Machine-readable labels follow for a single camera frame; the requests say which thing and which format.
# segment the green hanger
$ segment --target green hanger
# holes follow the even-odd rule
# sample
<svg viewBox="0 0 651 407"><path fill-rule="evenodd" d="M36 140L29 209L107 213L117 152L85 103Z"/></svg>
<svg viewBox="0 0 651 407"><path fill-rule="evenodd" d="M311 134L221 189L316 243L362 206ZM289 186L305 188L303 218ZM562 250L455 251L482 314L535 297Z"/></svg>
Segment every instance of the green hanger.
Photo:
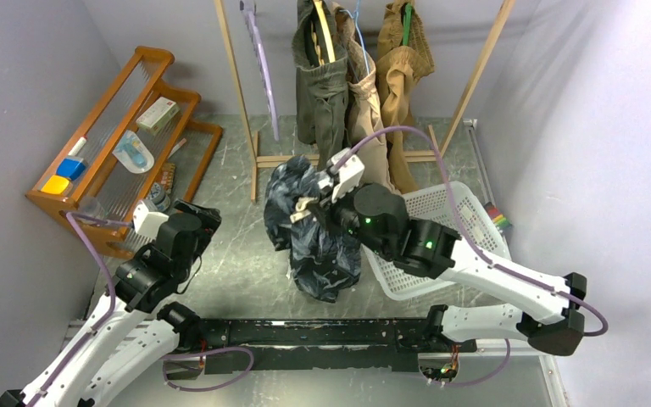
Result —
<svg viewBox="0 0 651 407"><path fill-rule="evenodd" d="M403 17L403 45L408 46L408 37L410 36L410 17L413 13L413 6L410 3L405 4L405 16Z"/></svg>

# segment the black garbage bag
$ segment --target black garbage bag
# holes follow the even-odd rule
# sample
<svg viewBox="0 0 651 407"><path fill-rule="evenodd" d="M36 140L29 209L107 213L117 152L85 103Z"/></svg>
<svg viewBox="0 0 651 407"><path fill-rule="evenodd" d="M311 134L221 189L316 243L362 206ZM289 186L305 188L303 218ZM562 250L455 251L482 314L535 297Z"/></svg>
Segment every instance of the black garbage bag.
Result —
<svg viewBox="0 0 651 407"><path fill-rule="evenodd" d="M360 278L360 242L329 233L313 216L291 223L300 197L318 197L318 175L304 156L279 165L265 188L264 223L275 250L291 249L296 287L320 301L335 303L338 292Z"/></svg>

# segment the plastic basket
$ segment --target plastic basket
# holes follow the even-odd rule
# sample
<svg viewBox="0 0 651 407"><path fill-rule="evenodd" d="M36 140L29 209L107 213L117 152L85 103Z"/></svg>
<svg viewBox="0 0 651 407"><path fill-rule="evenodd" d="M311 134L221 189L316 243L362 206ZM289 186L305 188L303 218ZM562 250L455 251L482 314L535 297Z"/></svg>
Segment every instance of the plastic basket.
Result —
<svg viewBox="0 0 651 407"><path fill-rule="evenodd" d="M458 214L470 237L478 246L488 252L510 259L510 252L503 237L490 220L486 210L470 189L462 182L452 181ZM441 184L403 195L410 216L434 220L442 225L458 230L453 221L446 187ZM418 297L437 289L454 284L443 280L431 280L405 274L391 262L386 262L365 248L365 257L376 274L376 279L389 298L403 301Z"/></svg>

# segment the white box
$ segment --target white box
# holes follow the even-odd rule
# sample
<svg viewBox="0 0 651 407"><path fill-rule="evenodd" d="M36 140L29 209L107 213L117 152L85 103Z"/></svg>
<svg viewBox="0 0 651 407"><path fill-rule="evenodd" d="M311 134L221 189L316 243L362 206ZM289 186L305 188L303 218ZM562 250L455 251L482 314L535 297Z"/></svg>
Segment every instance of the white box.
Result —
<svg viewBox="0 0 651 407"><path fill-rule="evenodd" d="M156 135L180 110L178 103L161 97L136 119L136 125L139 129Z"/></svg>

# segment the wooden clothes rack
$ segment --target wooden clothes rack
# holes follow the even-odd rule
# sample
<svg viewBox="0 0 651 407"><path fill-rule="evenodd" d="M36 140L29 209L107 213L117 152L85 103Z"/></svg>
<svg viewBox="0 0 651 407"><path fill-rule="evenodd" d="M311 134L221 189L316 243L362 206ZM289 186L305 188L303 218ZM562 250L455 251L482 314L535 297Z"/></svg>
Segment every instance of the wooden clothes rack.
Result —
<svg viewBox="0 0 651 407"><path fill-rule="evenodd" d="M243 129L245 131L246 140L248 142L248 150L251 155L251 160L253 161L253 167L251 172L251 201L255 202L258 194L258 172L264 168L274 168L278 165L288 161L292 158L292 155L259 155L259 134L257 131L251 131L251 126L248 123L248 112L246 110L245 100L243 98L243 90L241 86L241 78L238 75L238 67L236 64L236 57L233 53L233 43L231 41L231 32L228 28L228 20L225 16L225 10L223 7L223 0L214 0L216 13L218 15L218 21L220 25L220 32L223 36L223 43L225 45L225 52L228 56L228 61L231 67L231 79L233 80L233 86L236 88L236 95L238 98L238 104L241 108L241 121L243 124ZM515 0L504 0L503 4L500 7L500 11L493 22L492 28L487 36L485 44L481 50L481 53L476 61L476 66L473 69L472 74L468 83L465 85L463 94L460 97L458 106L453 112L452 119L448 125L448 130L446 132L445 140L440 147L441 157L445 155L445 151L448 148L450 140L455 134L455 130L458 127L458 123L463 119L463 114L465 113L465 108L468 106L470 97L473 95L473 91L476 88L478 81L481 78L482 72L485 69L488 59L492 53L492 50L495 48L495 44L500 37L500 33L503 31L505 22L508 20L510 11L515 5ZM432 125L428 126L428 132L430 133L431 140L434 145L438 145L437 139L435 137L435 132L433 131ZM307 154L306 157L310 160L311 163L316 164L318 162L318 155L316 154ZM433 152L431 150L416 150L416 151L406 151L405 152L406 161L409 163L424 163L424 162L434 162L436 160Z"/></svg>

